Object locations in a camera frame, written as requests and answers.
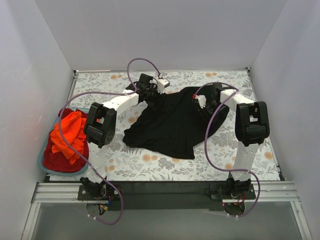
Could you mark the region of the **black t shirt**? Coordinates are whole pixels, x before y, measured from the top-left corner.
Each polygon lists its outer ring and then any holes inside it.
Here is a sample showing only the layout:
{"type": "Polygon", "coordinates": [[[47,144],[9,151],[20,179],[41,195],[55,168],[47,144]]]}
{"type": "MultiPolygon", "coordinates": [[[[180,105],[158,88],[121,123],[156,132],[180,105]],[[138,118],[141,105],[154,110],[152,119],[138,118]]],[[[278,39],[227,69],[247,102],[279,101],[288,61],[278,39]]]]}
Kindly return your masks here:
{"type": "MultiPolygon", "coordinates": [[[[142,148],[176,159],[195,159],[194,147],[205,140],[209,120],[198,113],[198,103],[193,94],[198,87],[185,87],[179,92],[167,94],[156,111],[146,107],[137,121],[124,131],[122,141],[130,148],[142,148]]],[[[209,86],[200,94],[211,94],[209,86]]],[[[212,136],[227,118],[230,109],[224,107],[213,120],[208,132],[212,136]]]]}

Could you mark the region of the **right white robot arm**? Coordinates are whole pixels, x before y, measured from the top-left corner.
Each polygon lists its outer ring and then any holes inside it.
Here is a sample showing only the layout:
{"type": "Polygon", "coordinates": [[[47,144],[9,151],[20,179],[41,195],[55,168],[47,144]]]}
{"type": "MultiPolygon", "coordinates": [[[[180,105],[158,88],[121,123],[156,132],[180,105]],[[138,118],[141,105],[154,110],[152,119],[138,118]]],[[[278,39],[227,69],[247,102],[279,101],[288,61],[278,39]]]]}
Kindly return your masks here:
{"type": "Polygon", "coordinates": [[[210,82],[207,84],[211,97],[200,94],[200,89],[193,94],[192,99],[199,104],[203,112],[210,115],[205,131],[205,138],[209,136],[209,129],[223,107],[235,112],[234,132],[238,140],[235,162],[229,169],[225,181],[214,183],[209,187],[209,195],[213,200],[224,197],[231,199],[245,198],[254,195],[251,184],[253,162],[261,144],[270,135],[270,125],[267,104],[264,101],[253,101],[240,94],[240,91],[227,83],[210,82]]]}

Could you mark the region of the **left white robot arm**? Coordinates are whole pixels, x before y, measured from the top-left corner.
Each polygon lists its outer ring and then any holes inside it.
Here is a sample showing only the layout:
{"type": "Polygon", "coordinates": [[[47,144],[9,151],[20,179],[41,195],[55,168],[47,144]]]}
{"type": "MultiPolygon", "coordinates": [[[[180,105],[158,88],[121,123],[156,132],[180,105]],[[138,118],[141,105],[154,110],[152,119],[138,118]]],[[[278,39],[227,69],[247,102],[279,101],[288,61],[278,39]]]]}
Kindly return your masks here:
{"type": "Polygon", "coordinates": [[[141,102],[156,104],[165,88],[170,85],[161,75],[152,77],[142,73],[138,81],[129,84],[116,97],[104,103],[94,102],[88,110],[83,133],[86,136],[86,154],[83,156],[89,174],[80,178],[78,200],[88,201],[119,201],[123,193],[123,185],[107,183],[107,176],[103,167],[102,157],[104,147],[110,144],[116,133],[117,117],[131,107],[141,102]]]}

